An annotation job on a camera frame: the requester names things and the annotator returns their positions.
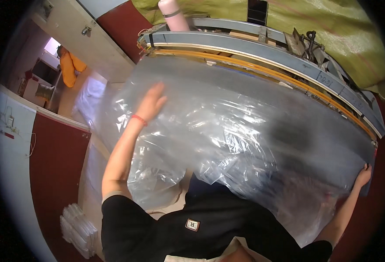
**stack of plastic bags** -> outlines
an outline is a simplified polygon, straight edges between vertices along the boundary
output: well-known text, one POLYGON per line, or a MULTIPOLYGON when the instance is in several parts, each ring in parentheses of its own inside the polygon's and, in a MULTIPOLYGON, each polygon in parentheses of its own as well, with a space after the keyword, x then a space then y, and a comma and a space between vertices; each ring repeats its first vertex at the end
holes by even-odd
POLYGON ((63 209, 63 215, 60 216, 60 227, 63 238, 68 243, 72 243, 85 259, 95 255, 94 244, 98 237, 98 230, 85 217, 76 203, 63 209))

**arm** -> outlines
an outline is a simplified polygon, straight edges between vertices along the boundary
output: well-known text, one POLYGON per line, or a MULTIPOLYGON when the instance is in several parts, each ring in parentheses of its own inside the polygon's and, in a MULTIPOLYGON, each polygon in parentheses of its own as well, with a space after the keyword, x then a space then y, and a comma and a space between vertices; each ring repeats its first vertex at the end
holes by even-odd
POLYGON ((332 244, 333 248, 336 246, 351 219, 361 187, 368 183, 370 178, 371 165, 364 164, 364 168, 358 174, 347 200, 332 218, 331 222, 322 229, 315 241, 327 240, 332 244))
MULTIPOLYGON (((163 90, 163 83, 153 85, 143 98, 135 114, 146 122, 155 118, 167 100, 167 97, 162 97, 163 90)), ((102 178, 102 197, 118 190, 122 191, 123 196, 132 198, 128 191, 127 178, 131 167, 134 146, 143 126, 143 122, 137 118, 132 118, 128 122, 106 165, 104 177, 102 178)))

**door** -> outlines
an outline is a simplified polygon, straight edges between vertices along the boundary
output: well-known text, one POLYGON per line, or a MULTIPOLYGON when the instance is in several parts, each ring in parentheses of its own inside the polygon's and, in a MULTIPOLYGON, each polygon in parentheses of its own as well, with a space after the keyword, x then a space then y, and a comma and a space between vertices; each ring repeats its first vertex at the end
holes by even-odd
POLYGON ((76 0, 46 0, 40 10, 32 20, 88 67, 111 83, 127 79, 135 64, 76 0))

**red wall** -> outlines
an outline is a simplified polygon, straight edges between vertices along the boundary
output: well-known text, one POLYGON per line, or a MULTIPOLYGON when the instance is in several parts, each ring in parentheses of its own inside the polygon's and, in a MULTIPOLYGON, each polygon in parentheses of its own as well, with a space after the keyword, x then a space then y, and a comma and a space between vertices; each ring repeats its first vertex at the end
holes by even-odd
POLYGON ((137 34, 142 29, 152 27, 133 3, 127 1, 98 18, 98 24, 114 39, 134 63, 140 60, 140 49, 137 47, 137 34))
MULTIPOLYGON (((58 262, 84 262, 62 238, 63 208, 78 202, 79 180, 91 134, 41 113, 33 126, 36 143, 29 158, 29 179, 35 214, 43 237, 58 262)), ((98 256, 90 261, 102 261, 98 256)))

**window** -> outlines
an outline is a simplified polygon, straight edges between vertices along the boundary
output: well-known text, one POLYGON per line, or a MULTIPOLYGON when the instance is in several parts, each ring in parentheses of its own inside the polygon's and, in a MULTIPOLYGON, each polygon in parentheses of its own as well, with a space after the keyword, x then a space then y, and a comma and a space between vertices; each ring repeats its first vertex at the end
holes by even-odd
POLYGON ((60 43, 57 42, 54 38, 50 38, 47 45, 45 45, 44 49, 50 54, 57 56, 57 48, 59 47, 59 45, 60 43))

